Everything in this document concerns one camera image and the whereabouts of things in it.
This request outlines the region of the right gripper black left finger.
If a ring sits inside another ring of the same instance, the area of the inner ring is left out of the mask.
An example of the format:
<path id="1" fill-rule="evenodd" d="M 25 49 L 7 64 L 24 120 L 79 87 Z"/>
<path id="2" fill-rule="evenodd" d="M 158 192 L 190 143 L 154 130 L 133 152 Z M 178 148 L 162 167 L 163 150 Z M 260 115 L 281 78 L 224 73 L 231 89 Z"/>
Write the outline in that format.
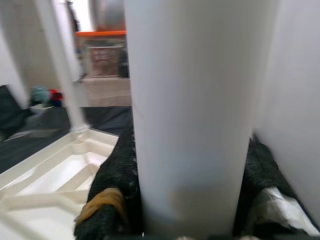
<path id="1" fill-rule="evenodd" d="M 77 240 L 103 240 L 142 232 L 135 132 L 130 120 L 94 177 L 86 204 L 75 220 L 74 236 Z"/>

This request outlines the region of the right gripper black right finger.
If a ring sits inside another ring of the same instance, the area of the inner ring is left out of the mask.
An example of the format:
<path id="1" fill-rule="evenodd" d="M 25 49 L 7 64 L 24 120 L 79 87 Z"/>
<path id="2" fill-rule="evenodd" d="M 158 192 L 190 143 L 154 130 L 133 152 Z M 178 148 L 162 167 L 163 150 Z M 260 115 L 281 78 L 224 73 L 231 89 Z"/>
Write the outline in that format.
<path id="1" fill-rule="evenodd" d="M 320 228 L 282 174 L 271 150 L 253 136 L 247 149 L 234 235 L 290 234 L 318 237 Z"/>

